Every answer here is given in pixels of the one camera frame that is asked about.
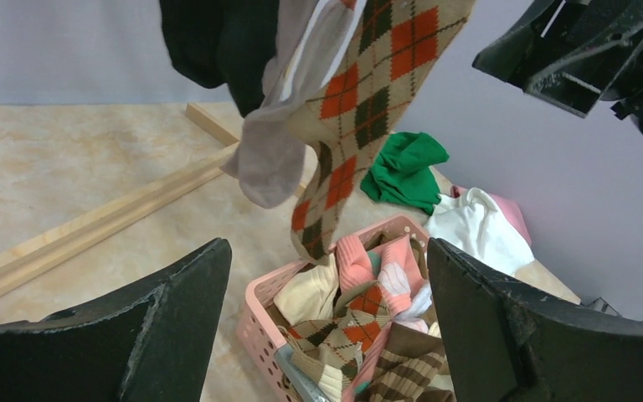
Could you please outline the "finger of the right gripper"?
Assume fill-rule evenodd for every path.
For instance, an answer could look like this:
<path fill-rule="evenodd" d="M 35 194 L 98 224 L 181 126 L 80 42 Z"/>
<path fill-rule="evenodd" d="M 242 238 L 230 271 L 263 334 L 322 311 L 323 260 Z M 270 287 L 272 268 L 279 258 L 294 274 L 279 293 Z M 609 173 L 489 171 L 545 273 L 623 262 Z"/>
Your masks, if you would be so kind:
<path fill-rule="evenodd" d="M 643 1 L 533 1 L 472 66 L 585 117 L 643 94 Z"/>

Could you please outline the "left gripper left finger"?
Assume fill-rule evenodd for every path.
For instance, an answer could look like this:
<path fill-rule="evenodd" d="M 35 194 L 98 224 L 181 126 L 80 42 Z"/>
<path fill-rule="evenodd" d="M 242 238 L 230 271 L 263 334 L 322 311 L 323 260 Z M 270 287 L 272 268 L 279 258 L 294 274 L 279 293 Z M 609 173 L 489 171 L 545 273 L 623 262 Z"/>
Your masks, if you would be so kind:
<path fill-rule="evenodd" d="M 181 260 L 38 322 L 0 324 L 0 401 L 197 401 L 232 251 Z"/>

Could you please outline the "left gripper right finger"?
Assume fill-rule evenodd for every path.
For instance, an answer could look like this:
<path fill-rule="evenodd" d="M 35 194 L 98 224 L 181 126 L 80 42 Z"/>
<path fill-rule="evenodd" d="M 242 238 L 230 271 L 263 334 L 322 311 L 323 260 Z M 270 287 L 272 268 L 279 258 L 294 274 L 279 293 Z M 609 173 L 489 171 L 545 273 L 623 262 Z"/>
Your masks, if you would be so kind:
<path fill-rule="evenodd" d="M 427 266 L 460 401 L 643 401 L 643 322 L 573 304 L 432 239 Z"/>

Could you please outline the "argyle patterned sock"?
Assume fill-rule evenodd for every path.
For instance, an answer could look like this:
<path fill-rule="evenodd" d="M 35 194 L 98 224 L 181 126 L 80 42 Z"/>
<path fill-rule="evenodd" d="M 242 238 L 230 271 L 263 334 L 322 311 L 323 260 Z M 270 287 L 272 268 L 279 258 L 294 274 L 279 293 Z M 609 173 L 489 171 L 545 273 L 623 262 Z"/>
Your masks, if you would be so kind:
<path fill-rule="evenodd" d="M 291 216 L 291 241 L 303 260 L 326 264 L 347 199 L 474 4 L 368 1 L 334 76 L 291 114 L 291 135 L 318 161 Z"/>
<path fill-rule="evenodd" d="M 361 373 L 368 350 L 390 319 L 382 288 L 372 281 L 346 305 L 342 315 L 306 320 L 282 333 L 292 347 L 292 364 L 326 400 L 341 401 L 343 391 Z"/>

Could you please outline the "black sock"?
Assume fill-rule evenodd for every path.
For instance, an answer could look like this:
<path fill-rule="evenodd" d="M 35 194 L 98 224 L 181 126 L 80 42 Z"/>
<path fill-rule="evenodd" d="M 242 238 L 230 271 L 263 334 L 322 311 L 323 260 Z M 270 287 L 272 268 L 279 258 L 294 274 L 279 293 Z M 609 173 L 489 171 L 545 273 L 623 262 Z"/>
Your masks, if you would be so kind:
<path fill-rule="evenodd" d="M 206 89 L 224 83 L 217 66 L 224 10 L 216 0 L 160 0 L 162 35 L 172 67 Z"/>
<path fill-rule="evenodd" d="M 224 24 L 217 61 L 241 116 L 258 109 L 265 98 L 263 74 L 275 55 L 277 0 L 227 0 L 220 3 Z"/>

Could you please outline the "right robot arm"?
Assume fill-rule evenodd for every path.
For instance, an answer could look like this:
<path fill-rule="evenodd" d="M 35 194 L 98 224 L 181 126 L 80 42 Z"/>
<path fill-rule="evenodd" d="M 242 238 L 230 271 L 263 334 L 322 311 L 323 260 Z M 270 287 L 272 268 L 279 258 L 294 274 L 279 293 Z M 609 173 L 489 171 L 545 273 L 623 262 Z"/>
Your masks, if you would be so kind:
<path fill-rule="evenodd" d="M 643 0 L 534 1 L 472 66 L 576 116 L 608 101 L 643 136 Z"/>

